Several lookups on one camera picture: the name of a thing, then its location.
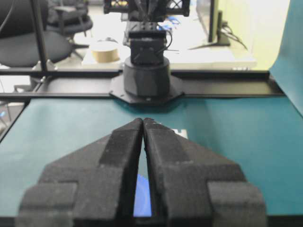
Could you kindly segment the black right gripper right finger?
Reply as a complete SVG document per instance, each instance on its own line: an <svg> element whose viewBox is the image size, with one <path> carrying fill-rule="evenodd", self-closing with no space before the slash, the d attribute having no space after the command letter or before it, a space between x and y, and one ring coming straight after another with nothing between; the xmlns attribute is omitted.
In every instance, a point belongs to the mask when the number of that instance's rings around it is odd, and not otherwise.
<svg viewBox="0 0 303 227"><path fill-rule="evenodd" d="M170 227L265 227L261 191L239 164L146 118L154 204Z"/></svg>

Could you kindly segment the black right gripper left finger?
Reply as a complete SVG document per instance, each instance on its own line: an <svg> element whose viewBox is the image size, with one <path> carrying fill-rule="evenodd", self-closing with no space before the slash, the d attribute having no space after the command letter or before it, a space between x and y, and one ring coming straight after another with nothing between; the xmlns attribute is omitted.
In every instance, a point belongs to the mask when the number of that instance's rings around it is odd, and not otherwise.
<svg viewBox="0 0 303 227"><path fill-rule="evenodd" d="M133 217L143 121L136 118L45 166L28 188L17 227L107 227Z"/></svg>

